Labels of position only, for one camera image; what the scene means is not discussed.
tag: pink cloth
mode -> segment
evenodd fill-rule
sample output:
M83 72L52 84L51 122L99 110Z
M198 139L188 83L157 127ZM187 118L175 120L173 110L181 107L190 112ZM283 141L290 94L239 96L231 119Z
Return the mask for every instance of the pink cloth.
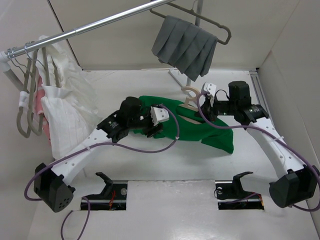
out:
M41 99L45 96L46 93L45 93L45 90L42 88L42 83L43 83L42 77L39 76L38 89L37 89L36 97L35 97L35 111L36 111L37 115L44 114L44 109L42 107ZM44 134L47 136L49 143L51 145L49 123L44 115L43 115L42 129L44 131Z

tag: green cloth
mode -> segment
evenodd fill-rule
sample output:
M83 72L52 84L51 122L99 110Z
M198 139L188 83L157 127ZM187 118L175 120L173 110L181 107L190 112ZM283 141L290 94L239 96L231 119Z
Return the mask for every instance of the green cloth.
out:
M194 111L179 106L180 104L183 104L183 102L158 96L141 96L139 97L139 99L142 102L142 107L149 107L153 104L163 104L170 111L172 111L180 127L179 140L193 142L201 141L201 143L205 145L209 145L217 149L222 149L229 154L232 154L234 152L234 133L231 129L217 129L208 125L201 117L196 117ZM187 117L189 119L193 119L197 122L200 122L201 124L191 123L183 119L179 115ZM218 126L228 126L220 119L217 119L214 124ZM134 130L133 132L135 134L142 133L141 130ZM170 117L168 121L163 122L163 131L153 137L155 139L164 137L175 139L176 134L177 127L175 120Z

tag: beige hanger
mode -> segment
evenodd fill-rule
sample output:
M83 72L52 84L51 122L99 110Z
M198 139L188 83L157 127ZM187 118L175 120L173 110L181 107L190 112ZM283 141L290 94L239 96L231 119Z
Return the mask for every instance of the beige hanger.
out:
M179 106L197 112L198 109L197 109L196 107L194 107L194 106L189 105L189 103L190 103L190 102L197 103L197 97L198 97L198 95L200 94L199 90L196 89L196 88L193 87L193 86L184 86L184 87L181 88L181 90L182 90L184 93L187 93L187 91L191 91L191 92L193 92L193 93L195 94L195 96L194 96L194 97L189 97L189 96L187 96L187 97L185 98L184 103L183 103L183 104L180 104ZM190 119L190 118L188 118L188 117L181 116L181 115L179 115L179 116L180 116L181 118L183 118L184 120L190 122L190 123L193 123L193 124L201 124L201 122L198 122L198 121L196 121L196 120Z

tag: floor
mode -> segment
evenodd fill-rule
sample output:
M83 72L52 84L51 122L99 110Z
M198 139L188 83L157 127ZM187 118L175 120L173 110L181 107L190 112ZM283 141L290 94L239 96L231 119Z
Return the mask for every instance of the floor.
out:
M98 93L102 116L114 112L127 96L160 96L178 100L186 97L167 70L91 71L85 73ZM228 89L232 81L246 81L253 103L257 98L249 72L212 70L193 84L204 81ZM222 117L237 125L232 117ZM146 139L130 135L122 144L148 150L167 146L169 139ZM253 171L275 177L273 167L260 146L244 130L234 131L232 155L199 142L179 141L159 154L132 153L107 148L85 168L88 176L104 172L114 180L134 180L128 184L126 211L95 211L81 240L317 240L311 215L295 208L278 208L264 197L265 210L218 210L214 180L230 180L238 173ZM78 210L74 199L64 211L53 213L38 203L29 240L60 239L60 227L68 210ZM66 240L77 239L86 211L75 211L66 222Z

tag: gray cloth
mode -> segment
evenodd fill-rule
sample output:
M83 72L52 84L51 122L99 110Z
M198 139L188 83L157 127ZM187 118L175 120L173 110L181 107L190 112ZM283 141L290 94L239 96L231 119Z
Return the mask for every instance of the gray cloth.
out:
M160 63L169 63L195 81L209 72L218 38L194 24L167 16L152 47Z

